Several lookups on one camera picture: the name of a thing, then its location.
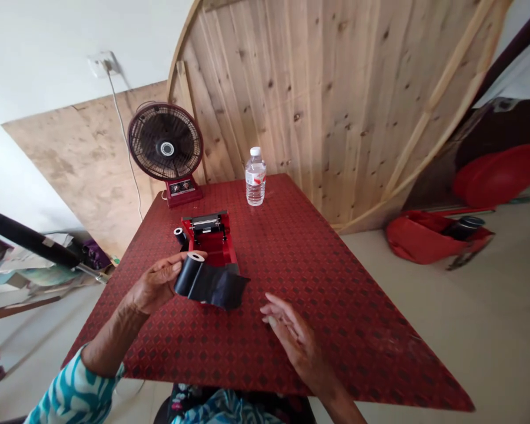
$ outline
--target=table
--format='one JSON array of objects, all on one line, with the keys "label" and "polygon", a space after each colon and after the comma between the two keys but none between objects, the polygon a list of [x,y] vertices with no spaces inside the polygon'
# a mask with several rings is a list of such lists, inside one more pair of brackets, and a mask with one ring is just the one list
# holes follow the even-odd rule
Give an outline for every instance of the table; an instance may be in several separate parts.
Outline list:
[{"label": "table", "polygon": [[180,250],[182,216],[226,209],[242,275],[242,306],[225,312],[175,296],[127,353],[126,377],[309,395],[259,307],[265,292],[293,303],[356,400],[474,410],[471,399],[287,175],[267,177],[263,205],[245,182],[205,185],[169,210],[156,196],[65,363],[90,341],[144,272]]}]

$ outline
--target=floor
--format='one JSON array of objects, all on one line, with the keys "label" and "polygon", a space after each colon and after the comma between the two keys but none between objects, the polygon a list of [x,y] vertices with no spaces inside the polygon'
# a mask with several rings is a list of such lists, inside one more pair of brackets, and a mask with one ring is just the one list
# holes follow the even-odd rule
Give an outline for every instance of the floor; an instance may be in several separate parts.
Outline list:
[{"label": "floor", "polygon": [[[369,423],[530,423],[530,204],[482,217],[496,239],[451,272],[449,261],[420,266],[395,257],[381,231],[343,238],[476,405],[475,413],[458,413],[358,402]],[[0,383],[0,420],[37,403],[101,290],[78,289],[62,302],[0,321],[0,354],[9,370]],[[135,395],[138,388],[134,380],[119,386],[109,423],[153,422],[171,385],[145,382]],[[311,403],[319,423],[331,422],[317,399]]]}]

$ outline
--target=water bottle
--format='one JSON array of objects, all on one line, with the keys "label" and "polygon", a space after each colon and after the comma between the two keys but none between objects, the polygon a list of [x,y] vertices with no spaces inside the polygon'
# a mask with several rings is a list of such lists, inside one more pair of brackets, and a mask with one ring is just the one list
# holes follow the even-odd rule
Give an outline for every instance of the water bottle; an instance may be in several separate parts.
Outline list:
[{"label": "water bottle", "polygon": [[265,172],[267,166],[261,158],[261,147],[252,147],[251,159],[246,165],[246,197],[251,206],[259,206],[265,198]]}]

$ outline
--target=finger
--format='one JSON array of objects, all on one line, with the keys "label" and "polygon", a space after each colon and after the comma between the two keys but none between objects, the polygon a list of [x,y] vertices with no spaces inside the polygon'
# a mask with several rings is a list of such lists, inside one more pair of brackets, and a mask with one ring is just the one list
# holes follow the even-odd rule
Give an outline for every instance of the finger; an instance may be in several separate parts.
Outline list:
[{"label": "finger", "polygon": [[166,266],[155,272],[151,278],[151,281],[153,281],[155,284],[173,283],[177,279],[178,274],[181,272],[182,267],[183,263],[180,261],[174,263],[173,265]]},{"label": "finger", "polygon": [[275,314],[283,314],[284,311],[281,307],[273,304],[273,303],[267,303],[265,306],[262,306],[259,308],[261,313],[265,315],[275,315]]},{"label": "finger", "polygon": [[267,317],[267,322],[269,323],[271,329],[281,342],[284,351],[289,357],[289,361],[294,364],[298,357],[302,355],[300,346],[298,345],[294,337],[290,335],[289,330],[285,324],[280,321],[277,321],[273,316]]},{"label": "finger", "polygon": [[[281,321],[283,324],[285,324],[287,326],[287,330],[289,331],[290,335],[293,336],[295,340],[299,339],[299,336],[296,333],[296,331],[294,331],[292,324],[283,321],[282,317],[274,316],[274,315],[269,315],[269,316],[273,316],[277,321]],[[269,324],[269,316],[264,316],[263,318],[261,318],[261,321],[263,321],[265,324]]]},{"label": "finger", "polygon": [[293,323],[294,329],[296,330],[297,334],[302,338],[303,341],[310,339],[310,336],[309,336],[310,332],[308,331],[308,324],[299,315],[299,313],[294,310],[293,306],[289,302],[286,302],[285,300],[280,299],[271,293],[265,293],[265,297],[275,306],[282,309],[283,313]]},{"label": "finger", "polygon": [[[199,254],[200,256],[207,258],[208,253],[200,251],[200,250],[193,250],[193,252]],[[168,267],[169,265],[176,264],[177,262],[183,262],[187,258],[188,252],[180,252],[173,256],[166,257],[164,259],[159,259],[155,264],[151,267],[151,272],[157,272],[160,269],[163,269],[165,267]]]}]

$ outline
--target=bottle label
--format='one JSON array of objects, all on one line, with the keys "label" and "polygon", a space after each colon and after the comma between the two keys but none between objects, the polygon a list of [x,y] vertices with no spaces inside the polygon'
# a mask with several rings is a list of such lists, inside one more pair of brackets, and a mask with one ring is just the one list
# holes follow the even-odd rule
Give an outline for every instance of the bottle label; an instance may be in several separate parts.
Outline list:
[{"label": "bottle label", "polygon": [[249,171],[246,171],[246,183],[250,186],[258,186],[265,181],[265,171],[258,174],[252,174]]}]

